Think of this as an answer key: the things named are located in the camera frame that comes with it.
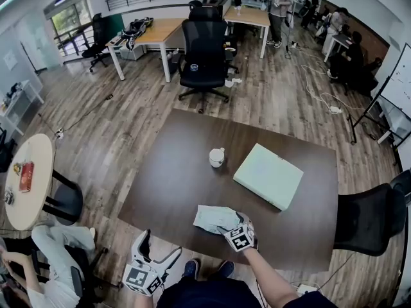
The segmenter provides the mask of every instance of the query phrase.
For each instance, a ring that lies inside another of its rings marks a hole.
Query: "gray pants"
[[[58,280],[74,290],[71,278],[71,267],[80,270],[77,262],[64,248],[65,245],[82,248],[84,250],[95,249],[94,240],[87,227],[73,226],[36,226],[31,233],[31,238],[39,250],[46,256],[50,265],[50,279]]]
[[[272,13],[268,14],[270,19],[271,37],[274,42],[281,42],[281,24],[285,17],[275,16]]]

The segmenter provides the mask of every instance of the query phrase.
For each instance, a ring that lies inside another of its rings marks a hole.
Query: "round table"
[[[30,161],[34,163],[31,190],[23,193],[19,190],[21,176],[14,172],[13,165]],[[48,196],[52,177],[62,183],[54,198]],[[5,189],[13,192],[14,201],[11,205],[5,204],[6,213],[18,230],[33,226],[41,210],[54,214],[64,225],[72,225],[82,212],[82,191],[76,183],[53,169],[53,146],[43,133],[30,137],[21,145],[8,169]]]

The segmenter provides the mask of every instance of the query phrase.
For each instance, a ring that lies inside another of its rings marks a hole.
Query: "ceiling light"
[[[10,4],[14,0],[6,0],[2,4],[0,4],[0,10],[2,10],[4,7],[6,7],[8,4]]]
[[[55,6],[58,6],[60,4],[62,4],[64,1],[66,0],[56,0],[56,2],[54,3]]]

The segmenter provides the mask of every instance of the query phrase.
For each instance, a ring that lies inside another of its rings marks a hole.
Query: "sitting person in black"
[[[364,65],[364,57],[360,43],[362,36],[358,32],[353,33],[353,44],[341,55],[334,55],[330,58],[331,67],[327,75],[331,79],[338,79],[346,83],[347,79],[356,78]]]

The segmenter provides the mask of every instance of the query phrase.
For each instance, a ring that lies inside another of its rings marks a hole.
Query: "whiteboard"
[[[405,44],[391,79],[381,95],[411,117],[411,47]]]

